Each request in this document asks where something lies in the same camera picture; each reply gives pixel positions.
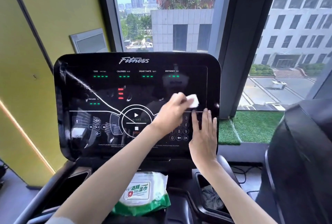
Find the tree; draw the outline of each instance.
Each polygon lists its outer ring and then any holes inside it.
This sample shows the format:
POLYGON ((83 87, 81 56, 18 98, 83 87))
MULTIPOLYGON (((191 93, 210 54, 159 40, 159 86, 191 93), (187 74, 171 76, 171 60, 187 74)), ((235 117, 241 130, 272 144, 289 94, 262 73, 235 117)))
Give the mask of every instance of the tree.
POLYGON ((140 20, 134 14, 130 13, 127 16, 128 38, 135 39, 139 35, 140 20))
POLYGON ((152 27, 151 15, 141 17, 142 28, 146 29, 146 33, 148 29, 152 27))
POLYGON ((121 29, 122 29, 123 39, 126 40, 128 37, 128 25, 125 19, 121 20, 121 29))

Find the yellow wall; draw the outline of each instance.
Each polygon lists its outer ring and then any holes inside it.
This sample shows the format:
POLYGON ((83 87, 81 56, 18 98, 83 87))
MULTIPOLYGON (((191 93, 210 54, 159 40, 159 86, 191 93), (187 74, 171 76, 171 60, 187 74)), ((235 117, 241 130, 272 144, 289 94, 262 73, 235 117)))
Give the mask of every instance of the yellow wall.
MULTIPOLYGON (((48 116, 55 109, 50 70, 17 1, 0 0, 0 10, 0 100, 30 138, 43 139, 45 149, 58 149, 58 141, 49 137, 57 134, 56 118, 48 116)), ((43 185, 52 175, 3 107, 0 157, 30 185, 43 185)))
POLYGON ((54 63, 73 54, 69 35, 103 28, 98 0, 23 0, 46 51, 54 63))

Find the road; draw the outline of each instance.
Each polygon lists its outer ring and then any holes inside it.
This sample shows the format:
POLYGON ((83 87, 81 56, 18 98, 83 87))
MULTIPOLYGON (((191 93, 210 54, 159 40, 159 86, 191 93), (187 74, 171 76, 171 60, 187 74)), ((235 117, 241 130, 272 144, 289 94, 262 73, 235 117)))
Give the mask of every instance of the road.
POLYGON ((239 109, 253 105, 257 110, 270 110, 265 102, 273 102, 287 108, 289 105, 305 99, 316 78, 248 78, 240 99, 239 109), (287 83, 284 90, 270 88, 272 80, 287 83))

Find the green wipes package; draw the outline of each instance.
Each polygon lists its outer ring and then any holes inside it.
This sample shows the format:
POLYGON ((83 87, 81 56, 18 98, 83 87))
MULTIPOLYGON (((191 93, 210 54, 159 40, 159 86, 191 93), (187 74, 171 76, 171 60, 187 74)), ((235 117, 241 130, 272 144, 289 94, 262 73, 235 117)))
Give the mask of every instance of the green wipes package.
POLYGON ((166 192, 167 178, 159 172, 137 172, 112 212, 141 216, 171 205, 166 192))

